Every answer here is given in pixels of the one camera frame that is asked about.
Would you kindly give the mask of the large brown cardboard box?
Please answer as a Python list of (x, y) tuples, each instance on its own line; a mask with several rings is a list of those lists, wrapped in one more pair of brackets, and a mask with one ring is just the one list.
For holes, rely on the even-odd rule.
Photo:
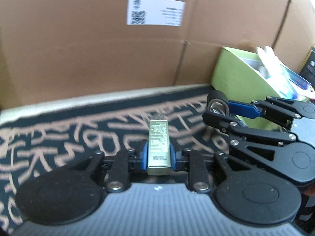
[(128, 0), (1, 0), (1, 108), (210, 81), (221, 47), (300, 71), (314, 0), (177, 0), (180, 27), (127, 25)]

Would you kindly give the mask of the black and yellow box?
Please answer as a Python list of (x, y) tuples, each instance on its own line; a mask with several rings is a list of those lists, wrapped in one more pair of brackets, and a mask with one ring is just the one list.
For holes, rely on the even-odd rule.
[(315, 86), (315, 48), (312, 46), (310, 52), (305, 59), (303, 68), (299, 73), (301, 77), (311, 83), (312, 87)]

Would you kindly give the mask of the olive green small box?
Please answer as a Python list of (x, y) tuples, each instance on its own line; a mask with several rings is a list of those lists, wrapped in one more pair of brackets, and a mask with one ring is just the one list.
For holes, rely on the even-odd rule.
[(169, 175), (171, 154), (167, 120), (150, 120), (147, 172), (151, 176)]

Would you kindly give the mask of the light green storage box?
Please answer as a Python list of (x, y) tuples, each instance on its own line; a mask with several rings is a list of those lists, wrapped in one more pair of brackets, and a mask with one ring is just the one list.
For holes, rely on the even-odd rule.
[(309, 98), (293, 89), (284, 75), (267, 76), (258, 54), (224, 47), (221, 49), (211, 85), (229, 100), (249, 103), (267, 96), (307, 102)]

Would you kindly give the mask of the white shipping label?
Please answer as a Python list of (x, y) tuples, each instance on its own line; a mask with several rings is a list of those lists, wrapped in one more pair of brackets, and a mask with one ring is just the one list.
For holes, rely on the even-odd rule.
[(127, 25), (182, 25), (185, 2), (177, 0), (128, 0)]

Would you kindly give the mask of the patterned black and tan mat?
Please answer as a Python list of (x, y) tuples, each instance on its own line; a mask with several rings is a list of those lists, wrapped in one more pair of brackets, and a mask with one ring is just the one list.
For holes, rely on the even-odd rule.
[(202, 120), (208, 86), (110, 93), (99, 99), (62, 100), (1, 113), (1, 231), (12, 233), (22, 219), (14, 196), (21, 183), (88, 152), (113, 156), (137, 148), (150, 120), (167, 120), (177, 149), (212, 155), (228, 151), (227, 137)]

